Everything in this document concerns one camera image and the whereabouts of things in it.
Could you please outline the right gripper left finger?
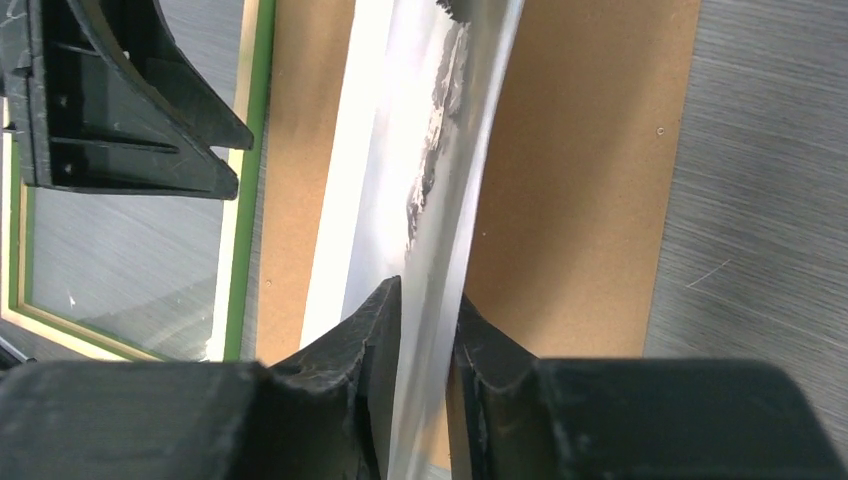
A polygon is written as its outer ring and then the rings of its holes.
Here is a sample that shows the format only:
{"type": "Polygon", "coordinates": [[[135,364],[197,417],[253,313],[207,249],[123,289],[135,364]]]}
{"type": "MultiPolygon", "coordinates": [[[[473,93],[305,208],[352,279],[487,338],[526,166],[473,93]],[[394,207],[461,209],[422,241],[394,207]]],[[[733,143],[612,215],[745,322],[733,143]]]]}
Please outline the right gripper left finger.
{"type": "Polygon", "coordinates": [[[1,377],[5,479],[384,479],[401,280],[258,362],[48,361],[1,377]]]}

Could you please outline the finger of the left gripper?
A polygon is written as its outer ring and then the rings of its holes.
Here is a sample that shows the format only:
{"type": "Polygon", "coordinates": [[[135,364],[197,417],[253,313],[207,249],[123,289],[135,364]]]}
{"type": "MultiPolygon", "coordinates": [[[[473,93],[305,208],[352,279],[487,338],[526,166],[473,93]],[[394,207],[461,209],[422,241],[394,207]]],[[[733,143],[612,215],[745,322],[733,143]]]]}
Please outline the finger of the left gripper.
{"type": "Polygon", "coordinates": [[[19,5],[19,171],[88,194],[231,200],[227,163],[137,95],[92,48],[69,1],[19,5]]]}
{"type": "Polygon", "coordinates": [[[177,46],[158,1],[69,1],[86,40],[131,89],[207,147],[249,150],[254,135],[177,46]]]}

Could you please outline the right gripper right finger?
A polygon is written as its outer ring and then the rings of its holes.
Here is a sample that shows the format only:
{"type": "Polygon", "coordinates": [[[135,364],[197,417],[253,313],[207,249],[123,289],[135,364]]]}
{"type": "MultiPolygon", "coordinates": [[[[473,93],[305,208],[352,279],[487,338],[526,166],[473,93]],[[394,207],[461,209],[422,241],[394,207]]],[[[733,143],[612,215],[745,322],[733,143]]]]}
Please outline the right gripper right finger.
{"type": "Polygon", "coordinates": [[[740,359],[539,358],[460,306],[456,479],[843,479],[798,385],[740,359]]]}

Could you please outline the brown backing board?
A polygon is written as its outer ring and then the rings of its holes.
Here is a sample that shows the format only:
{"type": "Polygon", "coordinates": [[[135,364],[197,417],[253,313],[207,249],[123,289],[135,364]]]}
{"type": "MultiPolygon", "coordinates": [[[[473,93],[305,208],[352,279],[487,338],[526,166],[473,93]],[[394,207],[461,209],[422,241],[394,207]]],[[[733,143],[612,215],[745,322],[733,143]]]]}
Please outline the brown backing board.
{"type": "MultiPolygon", "coordinates": [[[[301,343],[355,5],[276,5],[257,357],[301,343]]],[[[529,1],[466,291],[539,356],[642,353],[697,1],[529,1]]]]}

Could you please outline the photo with white borders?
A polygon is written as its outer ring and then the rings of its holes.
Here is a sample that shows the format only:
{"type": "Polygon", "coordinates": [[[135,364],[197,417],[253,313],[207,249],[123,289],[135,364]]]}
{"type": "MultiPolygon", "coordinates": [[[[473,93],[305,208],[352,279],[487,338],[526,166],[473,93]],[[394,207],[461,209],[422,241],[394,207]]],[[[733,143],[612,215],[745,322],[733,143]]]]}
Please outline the photo with white borders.
{"type": "Polygon", "coordinates": [[[428,462],[519,1],[354,6],[303,346],[400,286],[383,477],[428,462]]]}

